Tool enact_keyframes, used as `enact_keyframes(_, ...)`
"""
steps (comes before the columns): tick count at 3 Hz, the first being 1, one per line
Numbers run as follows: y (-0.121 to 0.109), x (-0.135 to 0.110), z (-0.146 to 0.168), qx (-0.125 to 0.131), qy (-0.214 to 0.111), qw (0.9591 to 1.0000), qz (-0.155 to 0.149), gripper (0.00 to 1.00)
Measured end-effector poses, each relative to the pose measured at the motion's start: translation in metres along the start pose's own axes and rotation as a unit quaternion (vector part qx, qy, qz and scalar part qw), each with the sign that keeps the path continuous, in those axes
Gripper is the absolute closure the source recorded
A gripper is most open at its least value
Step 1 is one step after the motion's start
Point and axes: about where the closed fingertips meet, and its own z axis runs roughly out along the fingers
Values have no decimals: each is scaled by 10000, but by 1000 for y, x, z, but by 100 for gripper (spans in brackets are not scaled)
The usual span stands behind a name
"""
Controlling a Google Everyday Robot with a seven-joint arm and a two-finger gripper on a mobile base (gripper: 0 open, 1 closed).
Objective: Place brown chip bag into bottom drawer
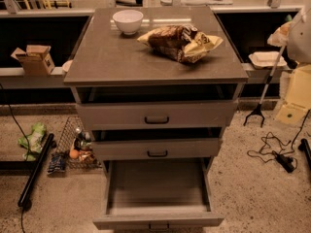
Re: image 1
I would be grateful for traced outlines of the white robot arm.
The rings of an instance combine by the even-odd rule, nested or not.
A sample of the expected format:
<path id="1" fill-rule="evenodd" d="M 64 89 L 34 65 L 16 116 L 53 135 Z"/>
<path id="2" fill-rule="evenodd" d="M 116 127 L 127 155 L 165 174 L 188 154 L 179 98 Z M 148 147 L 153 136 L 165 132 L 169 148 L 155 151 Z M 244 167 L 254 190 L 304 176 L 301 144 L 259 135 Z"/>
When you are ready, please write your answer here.
<path id="1" fill-rule="evenodd" d="M 276 114 L 280 122 L 296 124 L 311 109 L 311 4 L 304 5 L 291 21 L 278 27 L 267 43 L 286 46 L 289 59 L 297 62 Z"/>

